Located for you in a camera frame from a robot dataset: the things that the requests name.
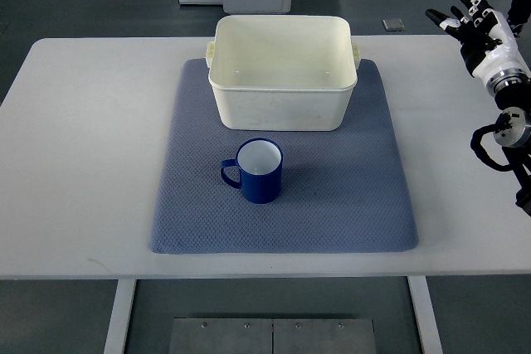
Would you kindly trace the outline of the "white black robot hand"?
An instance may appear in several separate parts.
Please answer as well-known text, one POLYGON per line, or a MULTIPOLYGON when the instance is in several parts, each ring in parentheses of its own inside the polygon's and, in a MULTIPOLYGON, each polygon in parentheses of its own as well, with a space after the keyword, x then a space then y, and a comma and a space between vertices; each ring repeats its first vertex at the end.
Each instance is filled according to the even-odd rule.
POLYGON ((503 14, 486 0, 460 1, 465 6, 465 13, 452 7, 451 15, 447 16, 430 8, 426 10, 426 16, 460 43, 460 53, 468 72, 486 84, 501 71, 517 70, 530 75, 503 14))

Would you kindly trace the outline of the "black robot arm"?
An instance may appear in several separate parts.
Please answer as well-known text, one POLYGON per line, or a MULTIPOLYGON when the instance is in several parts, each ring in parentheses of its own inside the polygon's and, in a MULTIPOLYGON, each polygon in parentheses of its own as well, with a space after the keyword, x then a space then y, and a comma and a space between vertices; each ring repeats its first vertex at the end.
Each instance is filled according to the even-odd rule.
POLYGON ((486 88, 500 110, 496 121, 475 130, 470 147, 486 166, 498 172, 512 172, 520 189, 515 204, 530 213, 530 78, 520 69, 496 73, 487 81, 486 88), (492 134, 507 160, 500 164, 490 157, 482 139, 492 134))

